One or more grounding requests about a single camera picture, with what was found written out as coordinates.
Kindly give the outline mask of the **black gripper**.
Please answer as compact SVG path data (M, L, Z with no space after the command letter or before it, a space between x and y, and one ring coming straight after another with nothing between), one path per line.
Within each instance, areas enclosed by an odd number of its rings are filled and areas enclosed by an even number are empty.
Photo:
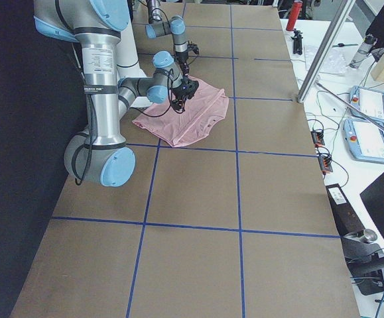
M186 100L193 98L198 87L199 82L197 80L192 80L187 76L182 76L178 86L172 88L172 93L175 96L173 103L174 111L176 113L185 112Z
M177 64L182 66L183 76L188 76L190 73L190 66L188 64L188 59L189 59L188 51L187 50L182 52L175 51L174 55L175 55Z

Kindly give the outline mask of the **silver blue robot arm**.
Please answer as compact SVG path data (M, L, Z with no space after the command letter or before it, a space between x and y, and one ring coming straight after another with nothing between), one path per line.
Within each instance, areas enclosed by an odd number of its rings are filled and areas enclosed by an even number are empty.
M189 52L198 52L198 47L188 40L183 18L168 18L157 1L148 1L147 8L147 36L169 35L173 41L172 52L153 56L152 76L140 68L126 1L34 2L39 33L82 47L72 61L84 83L88 125L72 137L64 153L64 165L77 184L125 184L136 161L120 131L124 114L163 102L181 113L198 88L188 76Z
M178 15L168 19L160 7L159 1L146 1L146 5L148 24L145 26L145 31L147 36L155 39L171 35L175 60L180 66L182 74L187 76L190 73L189 52L196 47L188 39L184 19Z

